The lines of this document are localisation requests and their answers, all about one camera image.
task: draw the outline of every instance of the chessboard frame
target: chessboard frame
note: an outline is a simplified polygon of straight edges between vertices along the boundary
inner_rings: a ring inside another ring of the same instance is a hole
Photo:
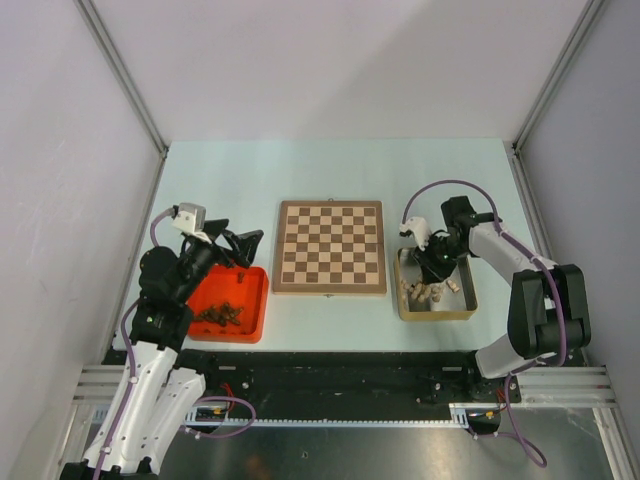
[[[378,254],[378,284],[326,284],[327,291],[319,291],[319,285],[295,285],[282,281],[282,263],[284,258],[284,245],[281,240],[281,232],[285,232],[287,223],[287,211],[289,207],[373,207],[376,210],[376,235]],[[379,200],[285,200],[280,203],[278,229],[276,232],[276,254],[273,266],[273,293],[281,295],[363,295],[384,296],[387,293],[387,271],[384,249],[384,224],[382,221],[382,202]]]

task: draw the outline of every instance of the light blue table surface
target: light blue table surface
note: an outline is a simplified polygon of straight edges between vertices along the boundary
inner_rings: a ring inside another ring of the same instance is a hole
[[[262,340],[254,345],[198,342],[184,348],[240,351],[448,351],[481,348],[506,331],[509,287],[480,259],[471,260],[478,311],[467,321],[408,323],[397,313],[393,255],[412,239],[398,235],[402,212],[423,185],[447,178],[474,182],[496,201],[508,228],[532,243],[504,146],[499,139],[389,139],[175,142],[153,205],[152,218],[180,202],[204,205],[207,219],[229,218],[236,233],[264,230],[255,265],[273,271],[282,200],[381,200],[384,210],[387,294],[315,297],[269,294]],[[468,195],[478,212],[489,207],[475,191],[440,186],[424,193],[410,214],[444,227],[440,204]],[[165,220],[161,244],[179,250],[182,237]],[[142,252],[151,247],[148,237]],[[139,293],[134,273],[126,304]],[[123,348],[122,338],[114,340]]]

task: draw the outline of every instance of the white enclosure panel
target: white enclosure panel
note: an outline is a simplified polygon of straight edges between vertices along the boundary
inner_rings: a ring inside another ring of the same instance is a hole
[[[419,188],[447,178],[464,179],[485,188],[508,228],[531,244],[515,181],[499,139],[173,143],[153,205],[154,215],[171,205],[193,202],[207,208],[210,220],[230,219],[229,228],[236,233],[262,229],[264,237],[254,265],[263,267],[271,277],[282,200],[380,200],[387,267],[385,296],[326,298],[270,292],[264,334],[257,344],[187,338],[184,348],[431,352],[474,350],[497,340],[506,331],[511,289],[481,259],[471,260],[478,297],[478,311],[471,319],[404,322],[397,313],[392,280],[394,253],[401,247],[415,245],[413,239],[399,235],[402,213]],[[440,205],[456,195],[468,195],[479,212],[489,208],[474,190],[443,185],[416,199],[410,214],[426,217],[434,230],[444,228]],[[182,237],[171,222],[163,222],[157,236],[162,245],[179,251]],[[150,248],[147,233],[142,252]],[[139,274],[137,268],[126,305],[140,294]],[[119,334],[114,347],[124,348]]]
[[[585,273],[593,340],[640,449],[640,3],[607,7],[525,147],[556,260]]]
[[[586,0],[97,0],[170,140],[511,140]]]
[[[0,478],[51,480],[159,158],[73,2],[4,2],[0,64]]]

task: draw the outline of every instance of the aluminum frame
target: aluminum frame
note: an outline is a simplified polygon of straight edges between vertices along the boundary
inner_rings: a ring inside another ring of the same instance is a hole
[[[513,142],[513,151],[508,152],[509,162],[512,167],[513,176],[520,195],[520,199],[525,209],[525,215],[531,229],[534,245],[536,249],[547,257],[551,256],[551,248],[548,235],[544,228],[540,212],[530,183],[527,179],[525,169],[519,157],[519,152],[525,145],[537,122],[542,117],[546,108],[552,101],[560,86],[562,79],[569,71],[571,65],[580,49],[584,45],[588,34],[592,31],[597,20],[602,15],[609,0],[589,0],[583,10],[576,26],[567,40],[558,60],[552,68],[543,88],[536,98],[525,122]],[[136,245],[136,252],[139,250],[143,237],[142,229],[146,225],[149,217],[153,198],[162,174],[162,165],[166,159],[168,146],[162,139],[153,118],[146,107],[135,83],[118,53],[108,30],[100,18],[100,15],[91,0],[74,0],[78,10],[84,18],[88,29],[94,36],[98,47],[102,51],[105,61],[109,64],[116,76],[123,94],[129,100],[132,109],[142,122],[149,138],[161,155],[162,162],[155,175],[155,183],[150,192],[149,201],[146,206],[145,218],[140,226],[139,240]],[[131,268],[135,265],[135,258],[132,256]],[[126,288],[128,287],[131,275],[127,276],[122,290],[120,306],[124,302]],[[104,342],[103,352],[110,344],[111,338]],[[542,369],[533,369],[525,374],[519,375],[522,385],[523,403],[514,405],[516,408],[593,408],[593,412],[598,422],[601,437],[609,458],[611,470],[616,479],[639,479],[637,459],[631,443],[621,420],[620,411],[615,403],[615,395],[611,390],[610,381],[606,370],[603,367],[586,369],[580,367],[568,367],[557,369],[555,373],[539,372]],[[68,461],[74,461],[81,457],[86,443],[91,423],[100,417],[102,411],[98,405],[108,405],[113,398],[113,392],[122,375],[122,367],[117,366],[88,366],[83,370],[78,383],[78,389],[71,405],[71,414],[64,444],[59,446],[60,459],[58,461],[58,476],[62,466]],[[452,422],[456,426],[462,427],[461,412],[467,406],[451,404]],[[264,422],[265,426],[280,425],[279,422]]]

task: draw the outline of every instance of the white wall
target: white wall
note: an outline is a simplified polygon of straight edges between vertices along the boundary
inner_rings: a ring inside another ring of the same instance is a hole
[[[0,65],[0,478],[50,480],[159,158],[72,1],[3,2]]]
[[[512,140],[586,0],[97,0],[170,140]]]
[[[584,270],[593,340],[640,450],[640,2],[610,3],[524,151],[557,259]]]

